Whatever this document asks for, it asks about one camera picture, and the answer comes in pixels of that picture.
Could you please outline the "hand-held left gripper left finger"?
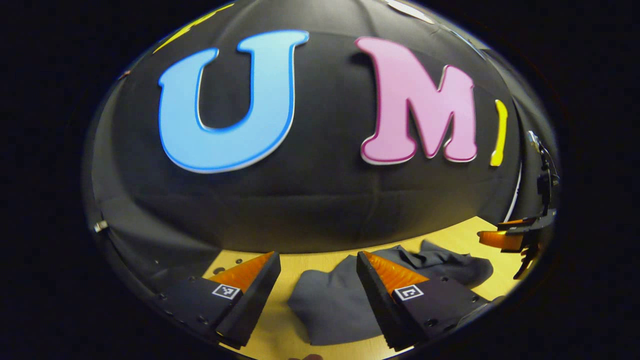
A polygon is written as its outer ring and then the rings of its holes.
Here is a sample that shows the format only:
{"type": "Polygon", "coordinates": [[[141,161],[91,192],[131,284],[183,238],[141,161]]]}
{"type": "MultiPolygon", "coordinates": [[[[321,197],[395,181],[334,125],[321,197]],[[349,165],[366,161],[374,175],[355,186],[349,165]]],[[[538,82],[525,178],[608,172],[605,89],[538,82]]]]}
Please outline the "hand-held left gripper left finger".
{"type": "Polygon", "coordinates": [[[180,279],[155,296],[155,307],[197,337],[233,349],[247,345],[281,273],[270,251],[205,278],[180,279]]]}

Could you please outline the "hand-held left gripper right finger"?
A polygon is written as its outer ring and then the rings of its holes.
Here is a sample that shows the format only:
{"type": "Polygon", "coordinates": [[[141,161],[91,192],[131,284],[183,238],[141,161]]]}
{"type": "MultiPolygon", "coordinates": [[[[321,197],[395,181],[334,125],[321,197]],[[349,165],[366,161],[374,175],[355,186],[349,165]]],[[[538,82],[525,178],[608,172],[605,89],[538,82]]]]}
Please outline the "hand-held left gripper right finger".
{"type": "Polygon", "coordinates": [[[493,308],[449,276],[429,278],[359,251],[356,272],[387,346],[395,351],[438,341],[493,308]]]}

